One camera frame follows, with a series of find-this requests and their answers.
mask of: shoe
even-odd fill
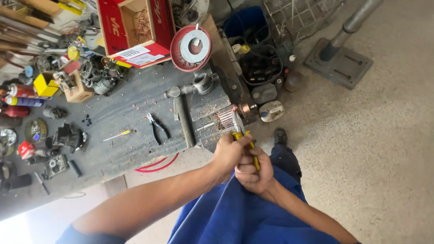
[[[277,128],[274,131],[274,144],[286,145],[287,143],[288,143],[288,136],[286,135],[286,131],[282,128]]]

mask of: blue sleeve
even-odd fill
[[[56,244],[124,244],[125,240],[109,234],[83,234],[72,225],[63,232]]]

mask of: red cardboard box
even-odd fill
[[[170,0],[97,0],[98,17],[108,57],[145,68],[170,60],[175,23]],[[151,36],[138,40],[142,12],[149,17]]]
[[[29,159],[33,155],[35,155],[35,145],[28,141],[23,141],[21,145],[18,147],[18,151],[20,152],[22,159]]]

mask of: metal rack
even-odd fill
[[[290,31],[294,45],[332,21],[345,0],[263,0],[278,36]]]

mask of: forearm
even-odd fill
[[[336,238],[342,244],[355,244],[354,238],[336,220],[306,204],[292,192],[285,189],[278,181],[274,181],[272,187],[266,192],[267,199],[286,209],[312,228],[325,232]]]
[[[108,199],[73,226],[84,234],[112,234],[126,240],[220,183],[211,165],[140,185]]]

